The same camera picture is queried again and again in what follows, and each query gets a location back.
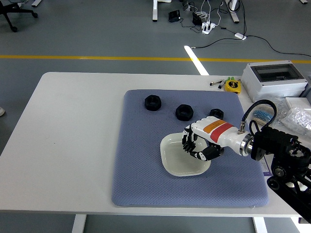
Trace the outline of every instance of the blue mat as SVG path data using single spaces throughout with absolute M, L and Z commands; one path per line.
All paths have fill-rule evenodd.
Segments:
M 161 108 L 148 111 L 144 100 L 158 95 Z M 194 110 L 189 122 L 179 121 L 176 108 L 188 104 Z M 131 90 L 124 96 L 123 116 L 117 147 L 112 201 L 125 206 L 264 206 L 268 194 L 259 162 L 225 148 L 203 174 L 176 177 L 163 167 L 160 142 L 168 134 L 209 115 L 213 108 L 224 120 L 240 125 L 243 116 L 237 94 L 214 91 Z

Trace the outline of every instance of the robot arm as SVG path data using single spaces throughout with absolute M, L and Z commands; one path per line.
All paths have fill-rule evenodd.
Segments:
M 209 147 L 203 151 L 194 152 L 198 136 L 209 141 Z M 230 147 L 237 154 L 247 156 L 245 146 L 251 142 L 251 139 L 249 132 L 239 133 L 239 130 L 228 122 L 208 116 L 184 129 L 182 144 L 184 150 L 191 156 L 207 161 L 219 157 L 224 147 Z
M 250 111 L 258 104 L 268 103 L 275 115 L 259 130 L 254 121 L 250 122 L 250 132 L 244 130 L 245 120 Z M 271 170 L 273 176 L 267 180 L 268 186 L 296 210 L 307 222 L 311 223 L 311 151 L 300 145 L 298 137 L 268 127 L 276 116 L 276 107 L 269 100 L 260 100 L 246 111 L 240 128 L 208 116 L 187 126 L 183 131 L 182 144 L 191 156 L 207 161 L 221 155 L 224 147 L 232 148 L 242 156 L 250 155 L 259 161 L 265 154 L 274 154 Z M 252 124 L 257 132 L 252 132 Z M 209 147 L 195 152 L 197 137 L 206 139 Z

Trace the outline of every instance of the yellow floor line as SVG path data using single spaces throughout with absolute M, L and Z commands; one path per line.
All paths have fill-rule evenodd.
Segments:
M 190 62 L 183 57 L 113 57 L 113 56 L 47 56 L 47 55 L 0 55 L 0 59 L 65 59 L 65 60 L 119 60 L 119 61 L 174 61 Z M 270 62 L 270 59 L 199 58 L 201 62 Z M 291 60 L 293 63 L 311 64 L 311 60 Z

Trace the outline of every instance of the black hex nut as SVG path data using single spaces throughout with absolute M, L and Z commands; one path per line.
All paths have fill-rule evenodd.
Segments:
M 145 99 L 145 107 L 149 111 L 156 111 L 161 105 L 162 103 L 159 96 L 150 95 Z
M 224 118 L 224 112 L 218 108 L 214 108 L 209 113 L 210 116 L 216 117 L 220 120 Z
M 176 108 L 176 117 L 178 120 L 189 121 L 193 117 L 193 109 L 190 105 L 181 104 Z

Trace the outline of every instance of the tape measure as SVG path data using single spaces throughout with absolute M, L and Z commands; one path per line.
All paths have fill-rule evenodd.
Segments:
M 233 77 L 229 77 L 225 82 L 225 91 L 230 91 L 239 94 L 241 92 L 241 81 L 234 80 Z

